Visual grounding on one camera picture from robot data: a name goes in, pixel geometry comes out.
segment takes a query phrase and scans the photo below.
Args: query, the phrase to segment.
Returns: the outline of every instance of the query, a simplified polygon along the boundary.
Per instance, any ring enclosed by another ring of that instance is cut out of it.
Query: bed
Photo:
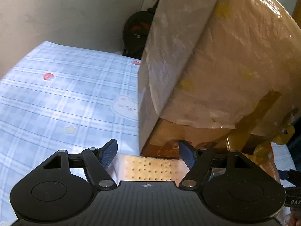
[[[0,225],[16,219],[12,187],[59,149],[80,153],[114,138],[120,153],[139,156],[139,65],[117,54],[44,42],[1,80]],[[278,168],[294,168],[286,146],[273,148]],[[80,169],[72,173],[84,176]]]

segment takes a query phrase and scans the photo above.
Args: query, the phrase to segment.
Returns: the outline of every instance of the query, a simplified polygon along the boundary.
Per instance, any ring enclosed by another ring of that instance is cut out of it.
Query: cardboard box
[[[300,45],[277,0],[160,0],[138,73],[141,154],[281,133],[301,105]]]

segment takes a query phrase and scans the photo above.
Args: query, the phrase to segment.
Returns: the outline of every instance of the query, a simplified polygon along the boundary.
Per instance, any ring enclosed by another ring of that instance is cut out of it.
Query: plaid tablecloth
[[[44,42],[1,80],[0,224],[16,219],[12,187],[59,149],[115,138],[120,152],[139,155],[138,69],[121,55]]]

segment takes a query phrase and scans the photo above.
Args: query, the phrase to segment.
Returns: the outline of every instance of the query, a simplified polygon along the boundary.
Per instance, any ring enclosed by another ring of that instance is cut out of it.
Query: silver screw
[[[182,185],[188,188],[194,187],[197,185],[197,182],[191,179],[184,180]]]
[[[105,180],[101,180],[99,182],[99,185],[101,187],[108,188],[108,187],[112,187],[114,185],[114,182],[112,180],[105,179]]]

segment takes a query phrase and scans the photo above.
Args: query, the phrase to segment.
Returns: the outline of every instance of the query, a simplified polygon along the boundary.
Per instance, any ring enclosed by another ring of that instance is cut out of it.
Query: mattress
[[[182,160],[132,157],[139,155],[139,65],[121,55],[44,42],[0,81],[0,226],[16,220],[12,187],[59,149],[80,153],[114,138],[119,154],[108,172],[116,182],[179,183],[187,173]],[[286,146],[272,147],[278,169],[295,168]],[[143,168],[133,172],[133,162]],[[71,172],[85,178],[82,169]]]

